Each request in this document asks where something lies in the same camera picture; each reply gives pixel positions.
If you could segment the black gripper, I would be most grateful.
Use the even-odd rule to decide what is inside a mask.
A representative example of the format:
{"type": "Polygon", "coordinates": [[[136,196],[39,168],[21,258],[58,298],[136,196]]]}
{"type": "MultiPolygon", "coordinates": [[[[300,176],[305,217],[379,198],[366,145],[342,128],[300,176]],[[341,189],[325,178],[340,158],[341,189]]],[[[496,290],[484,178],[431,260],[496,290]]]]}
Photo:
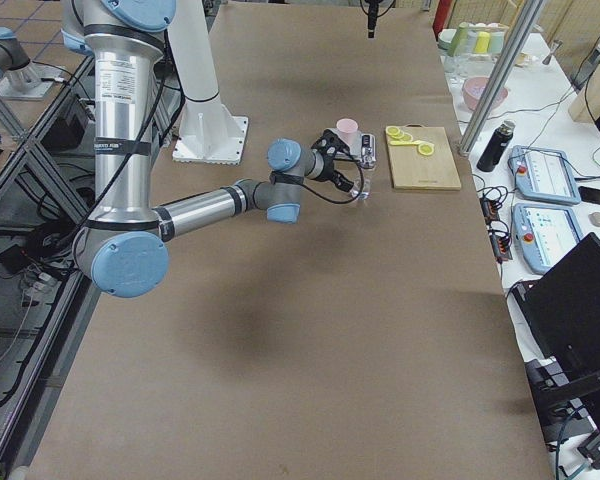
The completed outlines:
{"type": "Polygon", "coordinates": [[[345,194],[350,195],[351,191],[354,189],[354,183],[335,169],[326,170],[324,175],[327,180],[333,183],[336,188],[340,188],[345,194]]]}

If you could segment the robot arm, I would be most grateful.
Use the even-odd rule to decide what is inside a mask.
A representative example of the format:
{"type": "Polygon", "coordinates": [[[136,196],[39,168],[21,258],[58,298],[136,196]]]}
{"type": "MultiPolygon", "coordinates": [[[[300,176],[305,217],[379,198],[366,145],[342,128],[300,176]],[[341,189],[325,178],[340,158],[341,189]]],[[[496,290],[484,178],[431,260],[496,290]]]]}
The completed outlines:
{"type": "Polygon", "coordinates": [[[9,100],[42,100],[52,81],[43,80],[43,70],[26,53],[15,33],[0,27],[0,96],[9,100]]]}
{"type": "Polygon", "coordinates": [[[274,141],[266,181],[231,186],[162,206],[149,203],[150,177],[164,129],[157,109],[164,83],[154,76],[172,61],[180,83],[181,161],[236,164],[248,121],[220,99],[208,28],[198,1],[67,1],[62,34],[68,49],[95,61],[95,187],[91,211],[73,236],[79,269],[103,292],[122,298],[154,289],[169,264],[167,242],[251,209],[268,219],[298,219],[307,180],[352,183],[334,168],[348,147],[325,132],[310,148],[274,141]]]}

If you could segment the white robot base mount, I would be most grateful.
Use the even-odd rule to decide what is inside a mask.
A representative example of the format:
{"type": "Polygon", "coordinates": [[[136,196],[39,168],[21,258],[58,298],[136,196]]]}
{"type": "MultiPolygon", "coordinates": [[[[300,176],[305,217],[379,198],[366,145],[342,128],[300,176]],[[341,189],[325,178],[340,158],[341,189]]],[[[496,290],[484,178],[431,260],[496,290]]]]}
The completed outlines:
{"type": "Polygon", "coordinates": [[[203,4],[178,1],[168,36],[185,97],[173,158],[239,164],[249,120],[221,100],[203,4]]]}

